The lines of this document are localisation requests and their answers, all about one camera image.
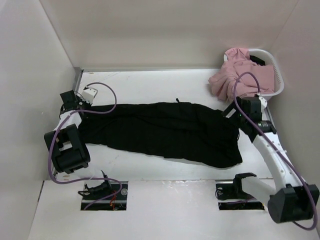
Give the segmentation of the black trousers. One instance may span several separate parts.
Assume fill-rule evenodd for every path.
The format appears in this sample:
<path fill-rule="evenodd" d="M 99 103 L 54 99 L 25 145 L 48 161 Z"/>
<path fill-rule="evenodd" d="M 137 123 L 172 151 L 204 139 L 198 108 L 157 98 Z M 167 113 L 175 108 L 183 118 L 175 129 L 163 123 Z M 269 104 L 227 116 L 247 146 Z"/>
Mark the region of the black trousers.
<path fill-rule="evenodd" d="M 190 102 L 93 106 L 78 129 L 87 144 L 185 159 L 225 169 L 241 164 L 239 129 L 218 109 Z"/>

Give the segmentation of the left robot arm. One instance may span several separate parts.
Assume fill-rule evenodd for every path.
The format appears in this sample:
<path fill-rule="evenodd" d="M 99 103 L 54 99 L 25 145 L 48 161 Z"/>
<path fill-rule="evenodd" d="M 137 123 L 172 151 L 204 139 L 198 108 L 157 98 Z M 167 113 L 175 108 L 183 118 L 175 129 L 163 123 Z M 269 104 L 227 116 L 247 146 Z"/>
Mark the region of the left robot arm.
<path fill-rule="evenodd" d="M 44 134 L 47 148 L 52 149 L 52 166 L 58 173 L 72 179 L 86 179 L 84 190 L 78 193 L 85 199 L 108 199 L 113 192 L 107 175 L 91 164 L 89 150 L 81 139 L 79 126 L 85 115 L 79 110 L 87 110 L 93 103 L 98 91 L 86 87 L 81 94 L 73 90 L 60 94 L 62 106 L 58 126 Z"/>

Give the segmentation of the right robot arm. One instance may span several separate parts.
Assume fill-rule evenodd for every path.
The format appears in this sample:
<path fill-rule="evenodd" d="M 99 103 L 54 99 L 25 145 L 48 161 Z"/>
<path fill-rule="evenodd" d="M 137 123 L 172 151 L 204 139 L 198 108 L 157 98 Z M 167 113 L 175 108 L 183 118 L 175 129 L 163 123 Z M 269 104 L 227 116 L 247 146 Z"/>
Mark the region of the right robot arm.
<path fill-rule="evenodd" d="M 238 198 L 251 196 L 264 204 L 277 224 L 297 224 L 312 219 L 316 225 L 320 191 L 297 173 L 280 144 L 276 128 L 271 121 L 262 119 L 266 106 L 267 101 L 258 95 L 236 97 L 222 115 L 235 111 L 229 120 L 249 137 L 259 151 L 272 175 L 274 187 L 264 183 L 254 173 L 247 172 L 235 175 L 231 190 Z"/>

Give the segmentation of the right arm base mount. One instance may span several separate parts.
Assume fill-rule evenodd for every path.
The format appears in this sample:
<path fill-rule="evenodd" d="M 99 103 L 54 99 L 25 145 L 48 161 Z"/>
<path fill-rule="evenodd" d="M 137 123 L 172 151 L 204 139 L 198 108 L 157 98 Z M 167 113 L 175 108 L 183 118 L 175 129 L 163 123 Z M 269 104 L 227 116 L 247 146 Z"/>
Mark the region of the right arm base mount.
<path fill-rule="evenodd" d="M 237 190 L 232 181 L 217 181 L 215 183 L 215 197 L 221 211 L 265 210 L 263 203 L 257 201 L 253 196 Z"/>

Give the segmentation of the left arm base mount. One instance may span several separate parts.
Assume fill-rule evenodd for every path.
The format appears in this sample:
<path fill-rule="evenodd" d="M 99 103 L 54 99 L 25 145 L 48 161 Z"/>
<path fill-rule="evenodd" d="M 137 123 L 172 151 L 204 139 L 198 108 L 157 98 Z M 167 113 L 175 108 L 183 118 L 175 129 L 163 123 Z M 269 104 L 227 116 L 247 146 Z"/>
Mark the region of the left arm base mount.
<path fill-rule="evenodd" d="M 87 186 L 77 193 L 81 196 L 82 211 L 125 211 L 127 209 L 129 182 L 124 181 L 120 185 L 111 182 L 110 187 L 90 192 Z"/>

